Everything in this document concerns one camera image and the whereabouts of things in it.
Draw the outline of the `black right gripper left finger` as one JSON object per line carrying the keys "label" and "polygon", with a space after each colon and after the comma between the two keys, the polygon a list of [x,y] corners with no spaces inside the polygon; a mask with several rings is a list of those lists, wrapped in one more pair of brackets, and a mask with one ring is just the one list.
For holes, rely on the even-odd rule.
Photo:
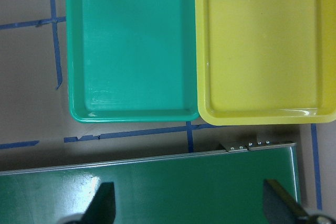
{"label": "black right gripper left finger", "polygon": [[102,183],[81,217],[81,223],[114,223],[115,203],[114,183]]}

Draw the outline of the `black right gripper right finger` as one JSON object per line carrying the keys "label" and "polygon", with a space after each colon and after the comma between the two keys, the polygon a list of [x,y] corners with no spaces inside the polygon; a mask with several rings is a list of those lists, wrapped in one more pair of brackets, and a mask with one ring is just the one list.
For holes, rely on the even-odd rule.
{"label": "black right gripper right finger", "polygon": [[307,223],[309,215],[275,179],[265,179],[263,213],[268,223]]}

